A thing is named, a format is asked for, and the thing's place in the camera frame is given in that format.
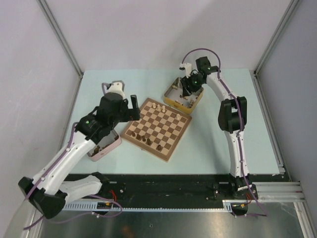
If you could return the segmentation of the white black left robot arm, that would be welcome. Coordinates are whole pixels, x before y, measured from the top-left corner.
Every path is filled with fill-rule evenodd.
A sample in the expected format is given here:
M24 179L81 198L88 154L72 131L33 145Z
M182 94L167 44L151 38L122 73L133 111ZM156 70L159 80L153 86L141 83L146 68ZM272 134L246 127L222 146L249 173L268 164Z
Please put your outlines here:
M77 199L109 194L108 180L100 173L71 182L65 178L75 165L108 136L120 122L140 119L136 95L131 99L121 93L108 92L89 114L74 123L69 142L32 178L23 177L18 186L28 200L46 219L54 218L64 206Z

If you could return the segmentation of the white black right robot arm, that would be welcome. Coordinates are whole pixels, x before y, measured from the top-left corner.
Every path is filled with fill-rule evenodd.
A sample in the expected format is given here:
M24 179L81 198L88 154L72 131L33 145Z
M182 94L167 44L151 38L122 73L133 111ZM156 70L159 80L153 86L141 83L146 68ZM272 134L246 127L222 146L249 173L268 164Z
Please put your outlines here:
M230 180L225 191L234 199L240 199L251 188L247 180L249 169L244 150L244 129L247 123L247 99L237 96L222 76L220 66L212 66L207 57L196 60L196 69L184 61L180 70L185 76L180 79L182 95L196 93L202 85L209 86L220 101L218 125L224 132L230 155Z

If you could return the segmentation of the wooden folding chess board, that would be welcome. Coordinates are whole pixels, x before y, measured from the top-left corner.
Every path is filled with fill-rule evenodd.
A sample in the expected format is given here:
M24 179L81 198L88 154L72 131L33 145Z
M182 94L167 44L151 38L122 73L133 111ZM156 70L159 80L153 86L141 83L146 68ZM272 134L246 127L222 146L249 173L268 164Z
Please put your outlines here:
M152 107L152 103L156 104L155 109ZM157 110L158 105L160 105L161 111ZM130 121L120 136L140 149L168 162L191 120L190 115L147 98L140 107L140 120ZM145 136L146 141L142 141L142 138L138 140L136 137L132 137L132 132L141 137ZM148 138L152 142L151 145L147 144ZM162 146L161 151L157 150L158 145Z

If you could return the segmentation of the dark chess pieces pile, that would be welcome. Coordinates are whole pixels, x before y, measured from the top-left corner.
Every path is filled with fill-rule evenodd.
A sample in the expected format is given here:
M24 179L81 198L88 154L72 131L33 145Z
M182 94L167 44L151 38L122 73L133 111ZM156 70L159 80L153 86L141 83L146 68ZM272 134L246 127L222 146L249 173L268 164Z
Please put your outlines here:
M120 138L103 139L97 146L90 150L87 154L92 158L99 158L114 150L122 143Z

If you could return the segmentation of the yellow metal tin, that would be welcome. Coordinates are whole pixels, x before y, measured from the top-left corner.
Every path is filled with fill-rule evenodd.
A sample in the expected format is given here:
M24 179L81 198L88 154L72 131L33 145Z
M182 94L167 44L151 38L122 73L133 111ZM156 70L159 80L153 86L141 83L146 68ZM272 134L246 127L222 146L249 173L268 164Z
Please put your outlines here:
M182 85L180 82L181 77L176 78L173 83L168 87L163 95L163 101L171 107L190 115L203 96L204 89L201 87L196 93L191 96L182 96Z

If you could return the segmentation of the pink metal tin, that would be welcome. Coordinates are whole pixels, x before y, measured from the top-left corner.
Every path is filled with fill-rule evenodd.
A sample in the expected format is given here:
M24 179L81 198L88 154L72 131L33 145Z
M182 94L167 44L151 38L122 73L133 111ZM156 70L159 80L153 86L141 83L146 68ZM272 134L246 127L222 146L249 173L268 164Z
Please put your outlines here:
M121 143L122 139L120 135L115 130L112 130L110 134L104 137L93 149L87 153L87 155L91 161L98 161L116 147L121 145Z

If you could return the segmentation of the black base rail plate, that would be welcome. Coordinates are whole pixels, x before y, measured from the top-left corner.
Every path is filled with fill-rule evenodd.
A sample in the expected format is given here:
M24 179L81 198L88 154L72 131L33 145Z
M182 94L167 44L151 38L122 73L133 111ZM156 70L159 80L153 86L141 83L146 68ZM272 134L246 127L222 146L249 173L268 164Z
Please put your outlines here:
M245 181L230 175L110 175L97 174L102 188L95 194L116 197L124 208L217 208L222 200L257 195L264 182L288 182L287 175L249 175Z

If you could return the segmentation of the right aluminium corner post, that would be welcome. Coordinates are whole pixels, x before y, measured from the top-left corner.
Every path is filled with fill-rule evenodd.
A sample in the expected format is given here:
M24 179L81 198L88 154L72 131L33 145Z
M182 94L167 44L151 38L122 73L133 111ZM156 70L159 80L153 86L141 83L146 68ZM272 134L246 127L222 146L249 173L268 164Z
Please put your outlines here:
M301 0L291 0L289 2L288 7L286 8L280 22L278 23L268 45L266 46L259 62L257 63L253 73L254 75L259 75L261 72L262 68L268 61L270 55L273 53L273 50L277 46L280 38L282 37L283 33L285 32L287 26L289 25L293 15L297 11L298 7L301 4Z

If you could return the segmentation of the aluminium corner post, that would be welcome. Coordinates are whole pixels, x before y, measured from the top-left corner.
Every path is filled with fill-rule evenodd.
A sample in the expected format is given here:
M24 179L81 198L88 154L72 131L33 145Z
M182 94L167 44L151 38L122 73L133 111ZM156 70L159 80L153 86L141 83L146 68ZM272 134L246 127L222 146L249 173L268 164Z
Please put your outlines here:
M257 63L253 73L254 75L259 75L261 72L262 68L268 61L270 55L273 53L273 50L277 46L280 38L282 37L283 33L285 32L287 26L289 25L293 15L297 11L298 7L301 4L301 0L291 0L289 2L288 7L286 8L280 22L278 23L268 45L266 46L259 62Z
M51 10L48 2L46 0L36 0L37 4L39 5L41 11L43 12L45 18L47 19L48 24L50 25L52 31L54 32L58 42L60 43L61 48L63 49L66 57L68 58L69 62L71 63L72 67L74 68L76 74L81 79L83 76L83 70L81 69L78 60L73 53L62 29L54 16L53 11Z

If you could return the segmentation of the aluminium front frame rail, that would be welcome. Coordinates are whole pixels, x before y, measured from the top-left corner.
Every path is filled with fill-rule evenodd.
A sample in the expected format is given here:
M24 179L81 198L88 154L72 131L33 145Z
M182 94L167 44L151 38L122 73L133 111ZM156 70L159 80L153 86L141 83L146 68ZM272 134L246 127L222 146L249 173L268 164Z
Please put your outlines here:
M244 196L232 197L225 188L228 182L132 182L123 183L109 181L103 183L99 191L96 185L84 183L77 185L75 181L63 182L60 189L71 194L69 202L88 198L90 194L105 197L111 192L118 200L129 204L133 202L148 202L150 205L176 207L178 203L196 204L199 202L221 202L223 200L288 200L303 197L302 188L292 182L256 182L251 184Z

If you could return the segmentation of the left aluminium corner post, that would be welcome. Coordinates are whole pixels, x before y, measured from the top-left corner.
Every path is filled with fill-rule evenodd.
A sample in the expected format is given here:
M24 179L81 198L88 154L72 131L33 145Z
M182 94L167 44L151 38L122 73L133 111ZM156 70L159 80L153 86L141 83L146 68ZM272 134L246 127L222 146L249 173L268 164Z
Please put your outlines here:
M63 49L66 57L68 58L69 62L71 63L72 67L74 68L76 74L81 79L83 76L83 70L81 69L78 60L73 53L62 29L54 16L53 11L51 10L48 2L46 0L36 0L37 4L39 5L41 11L43 12L45 18L47 19L48 24L50 25L52 31L54 32L58 42L60 43L61 48Z

